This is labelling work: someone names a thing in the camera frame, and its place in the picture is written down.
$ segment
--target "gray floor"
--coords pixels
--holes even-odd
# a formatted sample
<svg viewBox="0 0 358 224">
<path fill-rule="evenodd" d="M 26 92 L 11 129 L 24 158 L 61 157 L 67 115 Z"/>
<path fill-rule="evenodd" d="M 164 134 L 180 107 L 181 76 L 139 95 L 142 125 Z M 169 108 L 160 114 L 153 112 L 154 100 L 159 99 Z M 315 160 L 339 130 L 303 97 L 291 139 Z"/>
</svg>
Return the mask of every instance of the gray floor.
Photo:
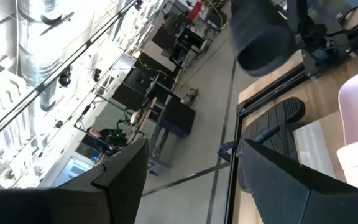
<svg viewBox="0 0 358 224">
<path fill-rule="evenodd" d="M 227 40 L 227 28 L 214 40 L 206 55 L 182 73 L 179 82 L 200 89 L 195 106 L 196 118 L 191 134 L 185 139 L 170 135 L 164 148 L 163 159 L 172 168 L 158 177 L 149 175 L 145 190 L 184 178 L 195 172 L 215 166 L 216 150 L 221 144 L 226 106 L 229 119 L 224 141 L 234 139 L 235 110 L 238 94 L 255 79 L 247 76 L 236 65 L 232 95 L 228 100 L 234 56 Z M 187 89 L 182 88 L 179 96 Z M 137 216 L 139 224 L 221 224 L 224 218 L 229 168 L 218 172 L 216 194 L 210 214 L 211 192 L 215 173 L 210 173 L 142 198 Z"/>
</svg>

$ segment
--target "red object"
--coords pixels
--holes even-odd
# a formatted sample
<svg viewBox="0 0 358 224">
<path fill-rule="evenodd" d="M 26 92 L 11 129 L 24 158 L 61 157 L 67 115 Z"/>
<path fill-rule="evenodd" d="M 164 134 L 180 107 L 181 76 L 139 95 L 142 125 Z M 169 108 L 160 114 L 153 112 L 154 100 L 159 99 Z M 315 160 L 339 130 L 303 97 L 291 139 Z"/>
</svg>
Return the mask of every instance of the red object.
<svg viewBox="0 0 358 224">
<path fill-rule="evenodd" d="M 201 2 L 197 2 L 194 5 L 193 9 L 189 13 L 189 19 L 191 21 L 194 21 L 197 18 L 197 15 L 200 12 L 202 6 L 203 6 L 203 4 Z"/>
</svg>

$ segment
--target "person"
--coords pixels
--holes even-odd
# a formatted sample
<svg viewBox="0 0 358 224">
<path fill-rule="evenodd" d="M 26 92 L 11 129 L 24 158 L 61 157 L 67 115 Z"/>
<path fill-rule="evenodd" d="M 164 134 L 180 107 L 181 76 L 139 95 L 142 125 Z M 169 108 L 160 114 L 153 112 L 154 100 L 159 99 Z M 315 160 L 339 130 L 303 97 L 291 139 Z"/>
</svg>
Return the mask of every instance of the person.
<svg viewBox="0 0 358 224">
<path fill-rule="evenodd" d="M 99 131 L 94 127 L 89 127 L 86 132 L 109 144 L 107 145 L 97 139 L 94 140 L 94 147 L 99 152 L 102 152 L 108 156 L 112 156 L 119 152 L 117 147 L 127 146 L 127 138 L 122 130 L 105 128 Z"/>
</svg>

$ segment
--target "concrete floor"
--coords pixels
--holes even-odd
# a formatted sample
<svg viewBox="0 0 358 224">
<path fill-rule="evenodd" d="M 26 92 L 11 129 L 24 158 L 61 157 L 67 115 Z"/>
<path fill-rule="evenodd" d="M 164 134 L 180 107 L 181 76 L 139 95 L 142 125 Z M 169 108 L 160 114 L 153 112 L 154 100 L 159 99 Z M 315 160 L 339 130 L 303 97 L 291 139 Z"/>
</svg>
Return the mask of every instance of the concrete floor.
<svg viewBox="0 0 358 224">
<path fill-rule="evenodd" d="M 230 48 L 227 28 L 214 39 L 207 53 L 193 63 L 186 73 L 182 73 L 180 83 L 200 89 L 200 97 L 195 105 L 196 118 L 191 134 L 180 139 L 168 137 L 162 159 L 172 168 L 158 177 L 147 177 L 145 190 L 167 184 L 201 170 L 215 166 L 218 161 L 216 151 L 221 144 L 226 107 L 229 104 L 227 130 L 224 142 L 234 139 L 236 105 L 238 94 L 255 81 L 236 65 L 232 94 L 231 86 L 234 56 Z M 179 96 L 187 89 L 183 87 Z M 216 193 L 210 205 L 213 182 L 216 178 Z M 229 168 L 193 179 L 189 182 L 161 190 L 145 196 L 140 203 L 138 224 L 182 224 L 212 223 L 222 224 L 224 219 Z"/>
</svg>

